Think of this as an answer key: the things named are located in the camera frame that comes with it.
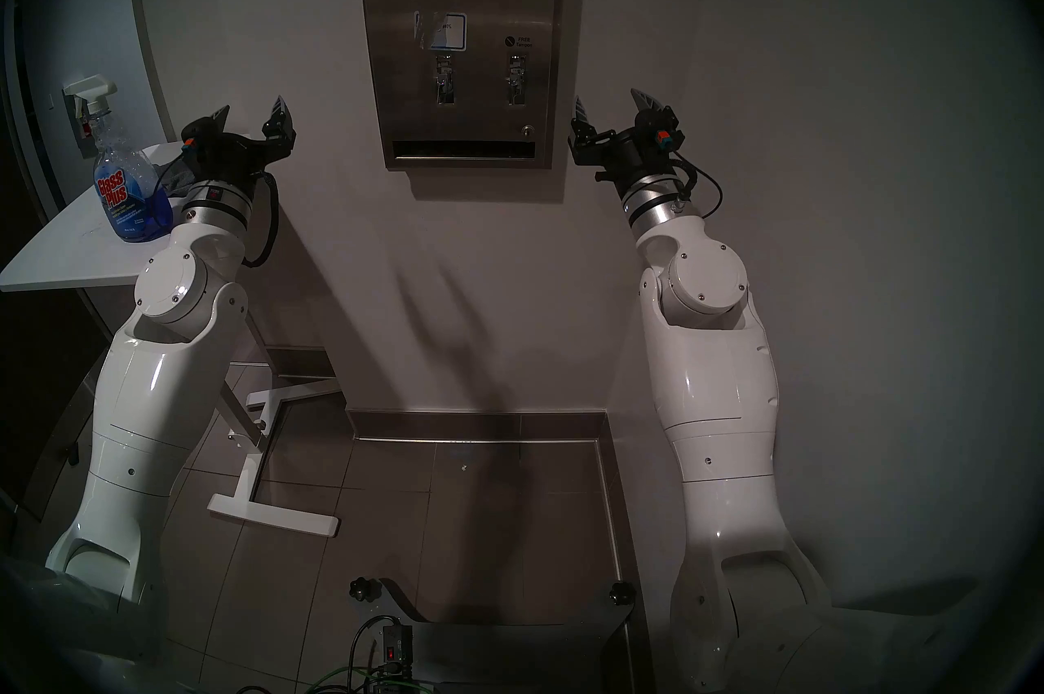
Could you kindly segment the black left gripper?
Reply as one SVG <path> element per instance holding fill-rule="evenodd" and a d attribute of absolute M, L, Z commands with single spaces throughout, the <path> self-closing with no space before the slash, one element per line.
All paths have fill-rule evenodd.
<path fill-rule="evenodd" d="M 253 140 L 237 133 L 227 133 L 231 105 L 195 121 L 195 180 L 221 181 L 240 189 L 251 189 L 251 180 L 264 172 L 269 164 L 291 154 L 294 127 L 290 110 L 279 95 L 272 113 L 262 126 L 264 139 Z"/>

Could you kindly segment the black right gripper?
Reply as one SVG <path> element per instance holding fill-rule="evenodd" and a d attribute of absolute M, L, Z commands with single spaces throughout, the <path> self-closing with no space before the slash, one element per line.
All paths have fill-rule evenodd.
<path fill-rule="evenodd" d="M 598 168 L 595 180 L 609 181 L 619 195 L 645 177 L 678 181 L 671 154 L 683 142 L 682 133 L 671 129 L 669 105 L 637 88 L 631 88 L 630 95 L 638 109 L 632 128 L 597 133 L 579 95 L 574 97 L 570 121 L 569 148 L 574 163 Z"/>

